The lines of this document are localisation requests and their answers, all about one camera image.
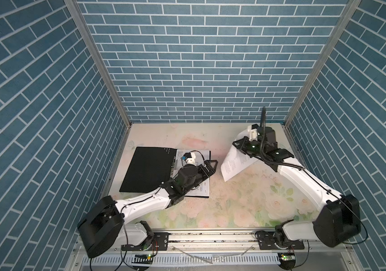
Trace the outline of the technical drawing sheet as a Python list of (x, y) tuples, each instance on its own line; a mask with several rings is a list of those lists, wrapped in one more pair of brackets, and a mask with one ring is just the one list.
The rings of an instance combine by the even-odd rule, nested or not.
[[(178, 171), (187, 165), (187, 158), (184, 158), (185, 154), (191, 152), (191, 150), (187, 149), (177, 149), (176, 150), (176, 157), (174, 160), (173, 165), (173, 173), (172, 176), (176, 177)], [(195, 160), (195, 166), (203, 166), (204, 161), (211, 158), (211, 152), (209, 150), (199, 150), (194, 151), (194, 160)], [(205, 179), (205, 175), (201, 173), (201, 171), (198, 169), (198, 173), (196, 175), (196, 179), (194, 181), (194, 187), (186, 193), (186, 197), (192, 197), (192, 198), (209, 198), (211, 187), (210, 187), (210, 178)]]

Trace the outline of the white text document sheet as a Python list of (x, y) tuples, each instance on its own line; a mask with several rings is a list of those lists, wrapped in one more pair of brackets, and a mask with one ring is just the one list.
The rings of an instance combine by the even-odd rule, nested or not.
[(221, 165), (221, 173), (225, 182), (229, 181), (241, 171), (245, 170), (257, 160), (241, 153), (234, 146), (230, 150)]

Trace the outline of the orange file folder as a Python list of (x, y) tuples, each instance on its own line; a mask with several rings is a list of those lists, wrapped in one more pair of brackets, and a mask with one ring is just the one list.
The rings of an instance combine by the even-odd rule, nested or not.
[(149, 193), (174, 178), (176, 150), (167, 147), (136, 148), (119, 191)]

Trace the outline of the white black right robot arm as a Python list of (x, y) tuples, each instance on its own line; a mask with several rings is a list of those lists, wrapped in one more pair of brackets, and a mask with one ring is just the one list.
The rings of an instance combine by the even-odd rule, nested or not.
[(343, 195), (309, 172), (295, 156), (275, 143), (243, 137), (233, 142), (239, 153), (255, 158), (291, 181), (319, 212), (312, 221), (288, 220), (275, 227), (274, 243), (283, 249), (299, 240), (320, 241), (336, 247), (365, 230), (360, 219), (360, 204), (353, 195)]

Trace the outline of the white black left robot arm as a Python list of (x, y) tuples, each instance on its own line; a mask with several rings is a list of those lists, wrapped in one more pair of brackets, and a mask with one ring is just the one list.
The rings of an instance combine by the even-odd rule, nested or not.
[(216, 160), (205, 160), (198, 166), (187, 164), (157, 189), (134, 198), (116, 201), (111, 196), (103, 197), (77, 225), (88, 258), (104, 254), (116, 241), (123, 248), (148, 249), (154, 232), (147, 222), (132, 221), (183, 201), (187, 193), (215, 174), (217, 165)]

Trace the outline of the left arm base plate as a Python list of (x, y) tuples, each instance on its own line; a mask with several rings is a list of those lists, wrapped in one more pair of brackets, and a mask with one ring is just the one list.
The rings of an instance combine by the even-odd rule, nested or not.
[(145, 240), (137, 246), (134, 245), (122, 245), (123, 251), (166, 251), (168, 249), (169, 233), (157, 232), (152, 237), (147, 237)]

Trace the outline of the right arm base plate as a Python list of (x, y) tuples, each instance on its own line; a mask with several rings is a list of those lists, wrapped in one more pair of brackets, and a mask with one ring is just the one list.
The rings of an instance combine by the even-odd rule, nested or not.
[(302, 241), (290, 241), (274, 231), (259, 230), (254, 234), (260, 250), (303, 250)]

